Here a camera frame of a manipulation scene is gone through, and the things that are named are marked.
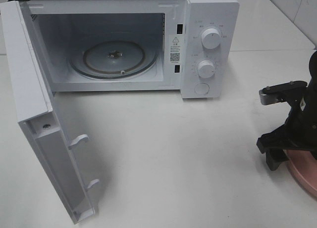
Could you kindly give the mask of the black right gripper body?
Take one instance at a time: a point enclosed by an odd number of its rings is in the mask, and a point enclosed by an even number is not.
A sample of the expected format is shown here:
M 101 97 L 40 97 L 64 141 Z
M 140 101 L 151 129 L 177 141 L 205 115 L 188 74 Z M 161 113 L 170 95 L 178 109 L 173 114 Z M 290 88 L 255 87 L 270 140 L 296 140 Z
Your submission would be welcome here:
M 279 160 L 288 161 L 285 150 L 308 151 L 317 157 L 317 53 L 309 60 L 311 80 L 284 83 L 281 100 L 290 106 L 283 125 L 286 142 L 279 151 Z

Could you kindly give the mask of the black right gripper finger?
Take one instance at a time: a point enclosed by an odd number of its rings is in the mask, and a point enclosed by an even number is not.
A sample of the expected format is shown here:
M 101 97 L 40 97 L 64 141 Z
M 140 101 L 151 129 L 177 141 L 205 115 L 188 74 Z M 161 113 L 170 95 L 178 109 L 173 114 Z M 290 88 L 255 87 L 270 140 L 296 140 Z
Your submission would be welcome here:
M 261 135 L 256 143 L 261 154 L 273 150 L 291 150 L 297 146 L 287 137 L 284 129 L 275 129 L 274 131 Z
M 282 163 L 289 161 L 289 158 L 282 149 L 269 149 L 265 153 L 265 161 L 268 168 L 275 171 Z

